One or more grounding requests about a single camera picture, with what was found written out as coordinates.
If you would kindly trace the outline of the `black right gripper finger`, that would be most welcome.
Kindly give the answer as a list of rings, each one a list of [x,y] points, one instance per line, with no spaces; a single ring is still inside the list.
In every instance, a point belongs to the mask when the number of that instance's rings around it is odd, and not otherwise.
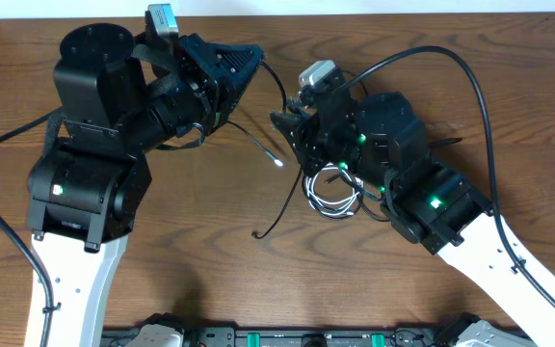
[[[314,176],[324,168],[323,149],[317,136],[293,134],[289,143],[305,175]]]
[[[287,138],[293,140],[306,140],[314,136],[314,123],[312,116],[304,111],[289,113],[272,111],[270,120],[273,126]]]

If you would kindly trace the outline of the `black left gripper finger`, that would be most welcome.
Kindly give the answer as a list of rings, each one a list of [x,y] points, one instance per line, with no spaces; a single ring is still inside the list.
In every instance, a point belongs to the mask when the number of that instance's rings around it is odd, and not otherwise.
[[[210,43],[217,58],[217,67],[234,84],[248,84],[264,60],[259,45],[226,45]]]
[[[241,80],[227,79],[221,90],[221,100],[219,104],[220,123],[226,123],[230,114],[237,107],[240,99],[243,97],[252,78],[244,78]]]

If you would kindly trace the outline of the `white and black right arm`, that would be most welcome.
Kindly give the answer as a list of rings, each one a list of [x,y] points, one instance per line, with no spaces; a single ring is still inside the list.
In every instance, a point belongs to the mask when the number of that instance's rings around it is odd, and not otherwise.
[[[476,283],[538,346],[555,346],[555,276],[518,240],[491,199],[432,154],[424,122],[401,93],[356,101],[342,71],[307,70],[271,121],[305,175],[332,166],[379,199],[391,226]]]

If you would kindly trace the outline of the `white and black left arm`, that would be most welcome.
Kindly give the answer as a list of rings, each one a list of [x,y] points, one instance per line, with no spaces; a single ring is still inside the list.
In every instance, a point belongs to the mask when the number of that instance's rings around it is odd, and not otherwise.
[[[146,161],[172,138],[223,126],[264,59],[257,45],[198,35],[135,36],[110,23],[75,29],[60,45],[54,82],[62,101],[49,144],[28,178],[31,251],[49,282],[50,331],[31,305],[29,346],[96,346],[110,288],[151,182]]]

